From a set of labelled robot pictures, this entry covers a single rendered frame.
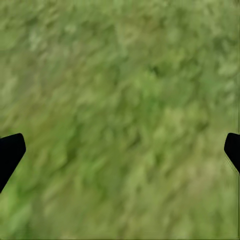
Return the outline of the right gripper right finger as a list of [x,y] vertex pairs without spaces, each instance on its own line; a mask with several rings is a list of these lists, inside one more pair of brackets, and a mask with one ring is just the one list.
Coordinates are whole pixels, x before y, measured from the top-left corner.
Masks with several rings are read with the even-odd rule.
[[229,133],[227,135],[224,151],[240,173],[240,135]]

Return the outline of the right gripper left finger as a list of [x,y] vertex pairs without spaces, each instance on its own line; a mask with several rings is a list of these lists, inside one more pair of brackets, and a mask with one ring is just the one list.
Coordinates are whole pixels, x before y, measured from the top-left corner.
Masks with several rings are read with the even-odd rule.
[[26,153],[22,133],[0,138],[0,193]]

